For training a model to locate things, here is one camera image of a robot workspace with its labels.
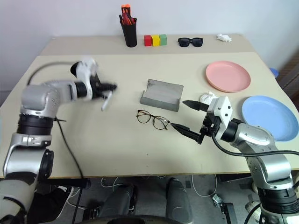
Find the blue object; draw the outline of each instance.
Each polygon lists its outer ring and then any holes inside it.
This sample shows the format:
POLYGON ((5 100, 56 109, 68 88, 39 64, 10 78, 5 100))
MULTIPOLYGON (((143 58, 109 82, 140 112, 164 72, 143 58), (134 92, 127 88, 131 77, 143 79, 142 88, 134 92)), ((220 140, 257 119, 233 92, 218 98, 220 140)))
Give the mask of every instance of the blue object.
POLYGON ((274 77, 277 78, 279 76, 279 71, 274 68, 270 68, 271 72, 273 73, 274 77))
POLYGON ((298 121, 292 111, 270 97, 254 96, 246 99, 242 105, 242 116, 247 124, 271 132, 275 141, 290 141, 299 131, 298 121))

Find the gray robot arm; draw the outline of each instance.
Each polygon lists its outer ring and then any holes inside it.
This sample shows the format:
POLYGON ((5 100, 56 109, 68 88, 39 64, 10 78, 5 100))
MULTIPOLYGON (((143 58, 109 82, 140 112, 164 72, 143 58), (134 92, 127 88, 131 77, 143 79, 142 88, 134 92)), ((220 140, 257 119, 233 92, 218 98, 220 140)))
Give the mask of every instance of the gray robot arm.
POLYGON ((213 99, 204 105, 196 101, 183 101, 195 110, 207 112, 200 133, 189 128, 171 124, 181 134, 202 143, 204 136, 213 138, 218 148, 218 140, 229 142, 245 156, 261 201, 262 217, 266 224, 299 223, 299 203, 293 188, 291 166, 283 154, 254 156, 255 153, 275 152, 278 149, 267 130, 231 119, 232 107, 228 97, 213 99))
POLYGON ((27 86, 21 98, 17 132, 12 135, 0 182, 0 221, 26 222, 38 180, 52 172, 54 153, 46 147, 52 141, 51 129, 61 104, 78 98, 103 97, 102 91, 113 91, 116 85, 101 84, 97 64, 85 59, 77 64, 77 82, 50 81, 27 86))

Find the white object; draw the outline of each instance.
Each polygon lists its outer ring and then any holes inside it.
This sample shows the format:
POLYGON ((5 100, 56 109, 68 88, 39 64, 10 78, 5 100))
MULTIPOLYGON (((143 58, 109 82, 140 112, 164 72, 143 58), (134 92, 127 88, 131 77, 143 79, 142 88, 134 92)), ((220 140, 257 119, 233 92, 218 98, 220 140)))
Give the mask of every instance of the white object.
POLYGON ((229 35, 218 34, 217 40, 224 41, 224 42, 231 42, 232 38, 230 38, 229 35))
POLYGON ((84 100, 92 100, 93 98, 93 90, 92 86, 90 85, 90 76, 95 76, 97 69, 97 63, 93 58, 90 57, 82 58, 76 67, 77 79, 81 80, 85 84, 87 90, 84 100))
POLYGON ((107 99, 105 100, 105 102, 103 103, 103 106, 101 107, 101 111, 104 111, 108 105, 108 102, 110 100, 110 98, 112 97, 112 91, 110 91, 108 93, 107 99))
POLYGON ((218 97, 215 94, 213 94, 211 91, 209 91, 209 92, 207 92, 205 94, 202 94, 200 96, 200 98, 199 98, 199 101, 201 103, 210 105, 211 102, 212 102, 212 100, 216 99, 216 98, 218 98, 218 97))
POLYGON ((216 117, 220 117, 221 119, 219 130, 216 134, 216 139, 220 140, 228 127, 228 123, 233 113, 233 109, 228 97, 219 97, 218 99, 213 99, 207 112, 211 112, 216 117))

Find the colored block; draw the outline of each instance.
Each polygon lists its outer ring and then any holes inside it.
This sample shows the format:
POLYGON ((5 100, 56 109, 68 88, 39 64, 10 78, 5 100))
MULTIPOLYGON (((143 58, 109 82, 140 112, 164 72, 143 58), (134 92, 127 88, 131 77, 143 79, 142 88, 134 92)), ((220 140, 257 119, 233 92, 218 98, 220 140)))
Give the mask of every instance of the colored block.
POLYGON ((167 36, 166 34, 160 34, 160 45, 166 45, 167 44, 167 36))
POLYGON ((153 46, 159 46, 160 45, 159 35, 152 35, 151 40, 152 40, 153 46))
POLYGON ((151 46, 151 36, 150 35, 144 35, 144 45, 145 46, 151 46))

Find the table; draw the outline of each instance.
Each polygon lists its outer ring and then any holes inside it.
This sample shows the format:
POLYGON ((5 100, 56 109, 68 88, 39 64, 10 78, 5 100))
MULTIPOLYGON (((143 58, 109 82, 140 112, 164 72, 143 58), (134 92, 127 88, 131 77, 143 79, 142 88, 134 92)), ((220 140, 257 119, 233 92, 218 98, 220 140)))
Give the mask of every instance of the table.
MULTIPOLYGON (((63 123, 66 138, 86 177, 166 174, 227 174, 247 173, 245 158, 221 152, 209 137, 202 145, 184 137, 171 126, 157 130, 149 122, 141 124, 135 115, 143 109, 153 115, 166 117, 198 132, 205 113, 180 104, 172 112, 139 103, 149 78, 184 86, 181 100, 198 100, 206 91, 217 96, 227 95, 234 109, 233 117, 242 119, 241 106, 247 97, 266 95, 283 102, 299 119, 294 104, 277 84, 269 68, 241 35, 230 35, 231 43, 217 41, 212 35, 203 36, 201 48, 180 48, 178 36, 168 36, 168 45, 127 48, 123 37, 61 37, 52 40, 42 51, 0 108, 2 142, 0 164, 7 153, 11 134, 16 131, 21 92, 30 73, 39 66, 54 61, 75 62, 82 55, 92 55, 98 62, 102 82, 117 83, 107 110, 101 112, 103 100, 62 105, 57 117, 63 123), (224 93, 214 89, 205 79, 206 67, 218 60, 228 60, 243 66, 251 76, 244 91, 224 93)), ((74 79, 70 67, 60 65, 42 70, 33 80, 38 84, 52 79, 74 79)), ((57 124, 52 129, 55 152, 52 178, 77 178, 78 170, 67 151, 57 124)), ((238 152, 226 142, 221 145, 238 152)), ((278 149, 299 151, 299 138, 277 142, 278 149)), ((292 169, 299 169, 299 157, 287 155, 292 169)))

